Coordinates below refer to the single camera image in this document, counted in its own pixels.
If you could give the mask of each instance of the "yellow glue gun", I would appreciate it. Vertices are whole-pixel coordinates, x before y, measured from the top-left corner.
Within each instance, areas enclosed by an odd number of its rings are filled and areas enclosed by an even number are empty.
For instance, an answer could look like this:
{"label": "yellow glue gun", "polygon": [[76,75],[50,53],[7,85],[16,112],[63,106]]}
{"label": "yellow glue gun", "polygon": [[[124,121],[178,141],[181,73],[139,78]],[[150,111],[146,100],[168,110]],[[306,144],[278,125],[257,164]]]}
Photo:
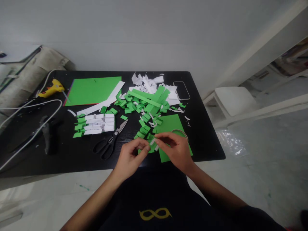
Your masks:
{"label": "yellow glue gun", "polygon": [[64,92],[65,89],[58,80],[53,79],[52,83],[53,83],[52,87],[47,88],[48,89],[47,91],[45,91],[43,93],[39,93],[40,97],[48,98],[49,96],[53,95],[57,91],[58,92]]}

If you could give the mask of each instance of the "infinity symbol logo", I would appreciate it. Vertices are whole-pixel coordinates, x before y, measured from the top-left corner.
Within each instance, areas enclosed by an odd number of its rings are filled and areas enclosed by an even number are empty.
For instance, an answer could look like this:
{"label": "infinity symbol logo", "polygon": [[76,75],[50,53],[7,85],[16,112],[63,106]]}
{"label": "infinity symbol logo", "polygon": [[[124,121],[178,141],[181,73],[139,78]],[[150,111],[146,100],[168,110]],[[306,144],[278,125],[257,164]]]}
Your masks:
{"label": "infinity symbol logo", "polygon": [[[166,214],[162,215],[162,216],[158,215],[158,213],[160,211],[165,211]],[[146,217],[146,216],[144,216],[144,214],[146,212],[150,212],[152,214],[150,216]],[[151,220],[153,217],[157,217],[158,219],[165,219],[165,218],[171,216],[171,214],[170,214],[170,212],[169,212],[169,210],[167,208],[160,208],[160,209],[157,209],[155,212],[153,210],[144,210],[142,212],[139,211],[139,214],[140,214],[140,217],[142,218],[142,220],[145,220],[145,221]]]}

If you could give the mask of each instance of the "scissor blade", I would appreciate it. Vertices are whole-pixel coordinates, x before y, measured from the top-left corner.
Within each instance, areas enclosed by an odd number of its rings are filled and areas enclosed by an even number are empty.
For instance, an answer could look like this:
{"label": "scissor blade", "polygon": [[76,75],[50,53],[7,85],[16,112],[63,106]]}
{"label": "scissor blade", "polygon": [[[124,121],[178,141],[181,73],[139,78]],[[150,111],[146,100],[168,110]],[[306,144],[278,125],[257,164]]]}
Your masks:
{"label": "scissor blade", "polygon": [[121,131],[123,130],[123,128],[124,128],[125,125],[127,124],[127,121],[128,121],[128,119],[125,120],[125,121],[120,125],[120,127],[119,127],[116,131],[118,131],[119,133],[121,133]]}

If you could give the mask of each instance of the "hand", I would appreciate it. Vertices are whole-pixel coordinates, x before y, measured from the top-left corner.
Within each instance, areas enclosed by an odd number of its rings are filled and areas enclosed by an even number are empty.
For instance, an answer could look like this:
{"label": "hand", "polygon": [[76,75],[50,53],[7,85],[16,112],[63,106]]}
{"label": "hand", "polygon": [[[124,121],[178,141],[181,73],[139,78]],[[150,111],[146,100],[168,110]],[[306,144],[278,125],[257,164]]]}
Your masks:
{"label": "hand", "polygon": [[156,134],[155,138],[155,142],[169,156],[171,162],[187,175],[195,163],[190,156],[186,138],[171,132]]}
{"label": "hand", "polygon": [[113,170],[116,179],[125,181],[132,176],[151,150],[149,142],[141,138],[132,140],[122,146],[118,162]]}

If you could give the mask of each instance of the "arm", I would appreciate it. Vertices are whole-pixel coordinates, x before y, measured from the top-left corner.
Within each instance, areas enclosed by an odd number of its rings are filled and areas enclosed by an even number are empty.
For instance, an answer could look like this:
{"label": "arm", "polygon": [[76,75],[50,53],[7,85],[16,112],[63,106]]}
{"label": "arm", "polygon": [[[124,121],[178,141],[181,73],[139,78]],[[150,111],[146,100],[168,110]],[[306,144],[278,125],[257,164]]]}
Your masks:
{"label": "arm", "polygon": [[193,162],[186,138],[174,133],[160,133],[155,137],[157,145],[169,156],[172,163],[196,184],[213,207],[234,211],[247,205]]}
{"label": "arm", "polygon": [[[137,149],[142,149],[142,151],[139,155],[135,156],[134,152]],[[122,182],[135,173],[141,162],[147,156],[149,150],[149,143],[141,138],[124,144],[115,169],[60,231],[86,230],[97,215],[106,208]]]}

